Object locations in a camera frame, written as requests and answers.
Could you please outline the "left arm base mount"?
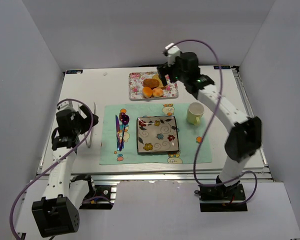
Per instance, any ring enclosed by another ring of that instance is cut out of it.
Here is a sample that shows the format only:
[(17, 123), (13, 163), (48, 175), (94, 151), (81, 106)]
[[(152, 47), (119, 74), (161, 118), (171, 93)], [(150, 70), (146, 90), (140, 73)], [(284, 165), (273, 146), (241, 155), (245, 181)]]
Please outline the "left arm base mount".
[(111, 188), (95, 184), (90, 174), (80, 174), (70, 180), (69, 196), (80, 210), (111, 210)]

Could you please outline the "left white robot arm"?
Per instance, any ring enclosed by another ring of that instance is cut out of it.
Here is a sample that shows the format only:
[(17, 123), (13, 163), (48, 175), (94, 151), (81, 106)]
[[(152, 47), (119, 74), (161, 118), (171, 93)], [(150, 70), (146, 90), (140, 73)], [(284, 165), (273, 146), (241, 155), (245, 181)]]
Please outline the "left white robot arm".
[(72, 177), (72, 168), (79, 145), (84, 143), (80, 135), (87, 138), (98, 121), (98, 116), (84, 104), (78, 110), (70, 102), (57, 108), (57, 127), (51, 134), (53, 167), (41, 199), (31, 207), (43, 238), (76, 233), (79, 229), (79, 208), (95, 190), (89, 174)]

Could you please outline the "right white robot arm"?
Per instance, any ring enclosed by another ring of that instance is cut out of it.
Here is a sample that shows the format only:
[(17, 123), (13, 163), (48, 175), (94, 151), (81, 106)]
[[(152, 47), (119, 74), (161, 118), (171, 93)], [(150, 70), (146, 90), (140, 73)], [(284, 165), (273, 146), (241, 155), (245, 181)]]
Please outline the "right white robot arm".
[(208, 107), (228, 132), (224, 145), (227, 158), (217, 176), (216, 186), (237, 185), (248, 160), (261, 147), (261, 119), (257, 116), (249, 117), (224, 98), (215, 82), (201, 73), (195, 53), (181, 52), (174, 47), (165, 50), (163, 54), (167, 57), (167, 62), (157, 67), (162, 83), (167, 83), (166, 77), (172, 83), (182, 82), (186, 91)]

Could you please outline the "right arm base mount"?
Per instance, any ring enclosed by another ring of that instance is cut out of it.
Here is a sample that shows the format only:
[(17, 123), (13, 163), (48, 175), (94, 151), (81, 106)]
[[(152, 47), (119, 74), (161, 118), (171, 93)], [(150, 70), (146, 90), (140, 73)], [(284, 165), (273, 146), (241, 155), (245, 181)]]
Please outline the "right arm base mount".
[(219, 177), (215, 184), (203, 184), (197, 179), (198, 190), (194, 194), (199, 197), (202, 213), (246, 212), (248, 210), (245, 191), (240, 178), (235, 177), (233, 183), (226, 186)]

